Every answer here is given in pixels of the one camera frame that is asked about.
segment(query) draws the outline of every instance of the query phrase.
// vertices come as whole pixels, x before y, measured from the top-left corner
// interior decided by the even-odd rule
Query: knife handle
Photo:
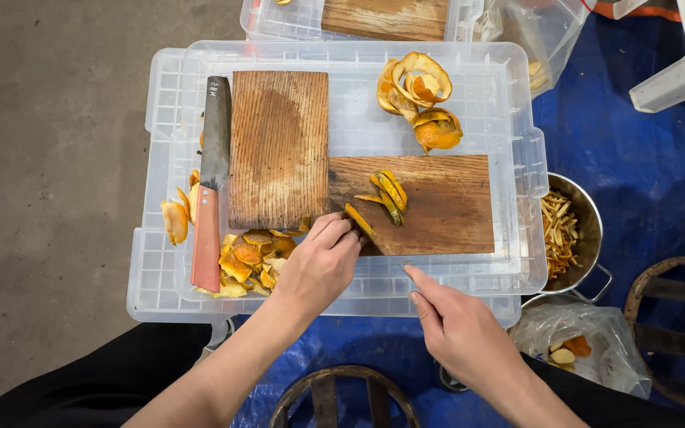
[[[190,282],[195,287],[219,292],[221,283],[218,275],[218,253],[221,236],[218,233],[218,192],[200,184],[196,209]]]

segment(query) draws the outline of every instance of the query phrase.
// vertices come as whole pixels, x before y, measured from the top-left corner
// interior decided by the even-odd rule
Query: concrete floor
[[[128,330],[152,56],[241,0],[0,0],[0,394]]]

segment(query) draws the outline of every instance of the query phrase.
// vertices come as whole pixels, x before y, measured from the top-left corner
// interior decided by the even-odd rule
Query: oak cutting board
[[[327,211],[328,76],[234,72],[228,224],[297,229]]]
[[[368,180],[378,169],[393,171],[406,191],[406,227],[395,227],[378,203],[355,199],[379,194]],[[394,156],[329,159],[329,210],[345,203],[375,229],[377,240],[363,255],[492,253],[488,157]]]
[[[321,29],[382,40],[442,42],[450,0],[325,0]]]

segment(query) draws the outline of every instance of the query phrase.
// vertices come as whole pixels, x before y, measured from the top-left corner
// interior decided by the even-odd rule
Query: black pants
[[[0,426],[121,426],[195,364],[210,336],[210,325],[138,325],[93,353],[2,395]],[[683,412],[523,357],[594,428],[685,426]]]

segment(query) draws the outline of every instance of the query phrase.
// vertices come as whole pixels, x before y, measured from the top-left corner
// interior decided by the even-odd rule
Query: hand
[[[321,314],[353,280],[366,243],[342,212],[319,217],[281,269],[271,298],[284,298],[308,322]]]
[[[409,297],[427,351],[462,384],[490,401],[532,373],[482,300],[439,285],[417,267],[404,270],[421,291]]]

